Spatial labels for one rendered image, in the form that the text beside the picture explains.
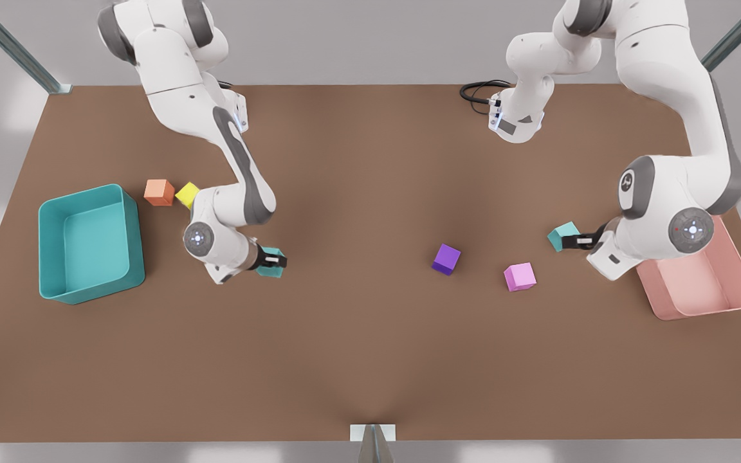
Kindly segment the yellow cube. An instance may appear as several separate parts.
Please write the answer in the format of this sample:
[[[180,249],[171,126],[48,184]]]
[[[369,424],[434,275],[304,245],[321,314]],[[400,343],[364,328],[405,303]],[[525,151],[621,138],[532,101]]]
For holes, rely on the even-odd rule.
[[[194,200],[199,193],[200,188],[192,182],[188,182],[184,187],[180,188],[178,192],[174,194],[174,198],[179,200],[183,206],[188,209],[193,208]]]

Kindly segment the orange cube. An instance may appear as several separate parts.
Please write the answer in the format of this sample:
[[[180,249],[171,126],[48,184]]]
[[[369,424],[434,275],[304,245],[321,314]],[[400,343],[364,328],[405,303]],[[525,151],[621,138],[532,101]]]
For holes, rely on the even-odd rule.
[[[174,201],[173,185],[167,179],[148,179],[143,193],[144,199],[156,207],[169,207]]]

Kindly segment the purple cube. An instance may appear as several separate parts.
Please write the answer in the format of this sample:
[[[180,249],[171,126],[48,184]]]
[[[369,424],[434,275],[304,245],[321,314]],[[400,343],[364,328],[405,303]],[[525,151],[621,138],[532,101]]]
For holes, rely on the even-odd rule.
[[[442,275],[450,276],[455,270],[460,257],[460,250],[442,243],[432,262],[432,269],[442,273]]]

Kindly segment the pink cube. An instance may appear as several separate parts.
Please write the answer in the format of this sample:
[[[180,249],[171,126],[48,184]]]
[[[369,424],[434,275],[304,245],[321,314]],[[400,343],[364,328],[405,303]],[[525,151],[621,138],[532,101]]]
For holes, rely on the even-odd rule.
[[[532,264],[529,262],[509,266],[504,271],[504,278],[509,292],[525,290],[537,284]]]

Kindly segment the pink plastic bin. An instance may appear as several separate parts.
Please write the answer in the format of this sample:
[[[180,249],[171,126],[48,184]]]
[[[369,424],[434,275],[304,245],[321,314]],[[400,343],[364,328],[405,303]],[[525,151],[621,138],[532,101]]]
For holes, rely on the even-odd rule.
[[[661,320],[741,310],[741,256],[720,216],[705,249],[636,267],[653,313]]]

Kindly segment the teal plastic bin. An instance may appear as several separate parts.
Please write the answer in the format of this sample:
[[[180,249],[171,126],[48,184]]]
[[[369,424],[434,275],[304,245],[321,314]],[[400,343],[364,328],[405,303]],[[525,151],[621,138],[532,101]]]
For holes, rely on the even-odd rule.
[[[38,211],[39,294],[75,305],[146,278],[138,205],[117,184],[44,202]]]

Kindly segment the teal blue cube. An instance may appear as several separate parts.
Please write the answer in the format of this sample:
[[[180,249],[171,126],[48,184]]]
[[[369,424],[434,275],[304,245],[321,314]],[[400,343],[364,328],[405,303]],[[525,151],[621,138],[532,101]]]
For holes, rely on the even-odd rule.
[[[278,248],[262,247],[266,255],[264,264],[256,268],[256,272],[263,277],[280,278],[286,267],[286,256]]]
[[[567,222],[565,224],[562,224],[561,226],[558,226],[557,228],[554,228],[550,232],[550,234],[547,235],[547,240],[550,241],[556,252],[561,252],[563,250],[562,238],[568,237],[568,235],[579,234],[580,231],[576,227],[576,225],[574,225],[573,222]]]

